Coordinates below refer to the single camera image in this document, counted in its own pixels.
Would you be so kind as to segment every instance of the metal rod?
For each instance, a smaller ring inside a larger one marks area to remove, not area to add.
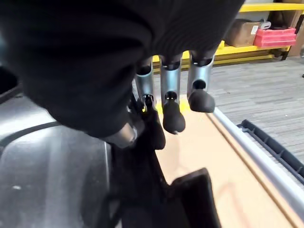
[[[287,176],[258,146],[238,129],[218,108],[214,115],[224,125],[228,132],[244,148],[252,160],[274,184],[291,208],[304,222],[304,191]]]

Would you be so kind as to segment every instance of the yellow metal rack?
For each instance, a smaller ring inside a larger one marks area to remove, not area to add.
[[[263,3],[263,4],[244,4],[239,12],[257,12],[257,11],[279,11],[279,10],[302,10],[304,12],[304,4],[301,3]],[[228,54],[235,54],[235,53],[244,53],[244,52],[251,52],[251,51],[260,51],[260,50],[270,50],[270,49],[278,49],[278,48],[285,48],[286,51],[289,50],[290,46],[284,47],[266,47],[260,48],[257,46],[248,46],[248,47],[232,47],[232,46],[224,46],[222,48],[217,49],[215,55],[228,55]],[[185,51],[182,55],[182,59],[189,59],[189,52]],[[271,58],[272,55],[267,56],[256,56],[256,57],[245,57],[239,59],[225,59],[219,60],[215,63],[232,63],[232,62],[239,62],[239,61],[248,61],[248,60],[255,60],[255,59],[265,59]],[[153,56],[153,62],[157,65],[159,62],[158,56]]]

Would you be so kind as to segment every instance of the cardboard sheet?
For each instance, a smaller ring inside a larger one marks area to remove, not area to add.
[[[294,227],[208,116],[183,114],[185,131],[166,132],[166,147],[156,152],[167,183],[206,167],[224,228]]]

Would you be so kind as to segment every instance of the gray plastic surface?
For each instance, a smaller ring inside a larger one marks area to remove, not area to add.
[[[63,126],[33,128],[51,122],[27,98],[0,104],[0,228],[95,224],[108,189],[110,148]]]

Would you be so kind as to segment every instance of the robotic hand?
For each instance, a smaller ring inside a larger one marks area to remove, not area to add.
[[[161,59],[163,127],[182,132],[181,53],[190,51],[191,110],[212,112],[207,88],[214,53],[243,2],[3,1],[1,63],[19,78],[25,95],[61,124],[120,148],[134,144],[145,125],[161,149],[165,139],[155,110],[151,56]],[[134,77],[143,114],[127,108]]]

